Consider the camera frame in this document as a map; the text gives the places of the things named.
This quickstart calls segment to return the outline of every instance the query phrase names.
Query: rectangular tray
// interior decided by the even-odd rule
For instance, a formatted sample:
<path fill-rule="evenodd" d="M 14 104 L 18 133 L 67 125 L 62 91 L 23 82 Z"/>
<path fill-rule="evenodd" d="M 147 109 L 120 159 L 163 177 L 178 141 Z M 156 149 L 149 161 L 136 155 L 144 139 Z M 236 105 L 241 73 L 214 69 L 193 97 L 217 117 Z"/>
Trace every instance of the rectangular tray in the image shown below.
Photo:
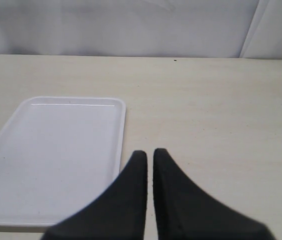
<path fill-rule="evenodd" d="M 0 131 L 0 226 L 48 227 L 88 205 L 120 170 L 126 105 L 34 97 Z"/>

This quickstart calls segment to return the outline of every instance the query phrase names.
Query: plastic tray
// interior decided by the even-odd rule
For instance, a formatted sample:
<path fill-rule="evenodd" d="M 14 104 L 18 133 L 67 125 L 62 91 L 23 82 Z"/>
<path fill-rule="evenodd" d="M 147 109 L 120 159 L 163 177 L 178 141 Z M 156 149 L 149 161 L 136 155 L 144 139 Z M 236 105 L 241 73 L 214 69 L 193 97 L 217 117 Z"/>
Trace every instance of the plastic tray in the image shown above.
<path fill-rule="evenodd" d="M 0 226 L 48 227 L 117 177 L 126 105 L 115 98 L 35 97 L 0 131 Z"/>

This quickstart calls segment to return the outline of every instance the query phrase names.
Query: white curtain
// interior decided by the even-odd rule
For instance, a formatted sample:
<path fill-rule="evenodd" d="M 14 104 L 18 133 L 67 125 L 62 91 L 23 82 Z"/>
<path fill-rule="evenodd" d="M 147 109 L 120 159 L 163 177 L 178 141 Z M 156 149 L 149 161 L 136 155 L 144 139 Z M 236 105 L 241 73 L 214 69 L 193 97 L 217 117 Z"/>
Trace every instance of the white curtain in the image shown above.
<path fill-rule="evenodd" d="M 282 58 L 282 0 L 0 0 L 0 54 Z"/>

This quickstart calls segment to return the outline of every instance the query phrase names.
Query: table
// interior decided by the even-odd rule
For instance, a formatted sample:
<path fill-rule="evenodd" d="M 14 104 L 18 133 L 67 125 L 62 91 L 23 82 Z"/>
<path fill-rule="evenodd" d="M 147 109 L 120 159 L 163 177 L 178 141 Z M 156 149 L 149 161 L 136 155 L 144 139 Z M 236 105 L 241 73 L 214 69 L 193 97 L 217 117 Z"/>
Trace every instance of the table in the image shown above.
<path fill-rule="evenodd" d="M 133 150 L 149 158 L 144 239 L 157 237 L 157 147 L 209 194 L 282 239 L 282 60 L 0 55 L 0 129 L 34 96 L 125 101 L 121 168 Z M 22 230 L 0 232 L 0 240 L 41 236 Z"/>

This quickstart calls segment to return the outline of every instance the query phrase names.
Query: white table surface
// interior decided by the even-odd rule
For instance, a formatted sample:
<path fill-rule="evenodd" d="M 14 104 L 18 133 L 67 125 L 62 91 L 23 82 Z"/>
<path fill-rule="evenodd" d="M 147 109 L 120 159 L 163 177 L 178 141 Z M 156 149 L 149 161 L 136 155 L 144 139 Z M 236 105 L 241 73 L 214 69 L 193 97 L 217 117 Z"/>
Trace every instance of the white table surface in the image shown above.
<path fill-rule="evenodd" d="M 30 97 L 121 98 L 121 168 L 133 150 L 149 158 L 144 239 L 157 235 L 152 155 L 165 147 L 204 190 L 282 240 L 282 60 L 176 60 L 0 55 L 0 129 Z M 0 232 L 0 240 L 40 236 Z"/>

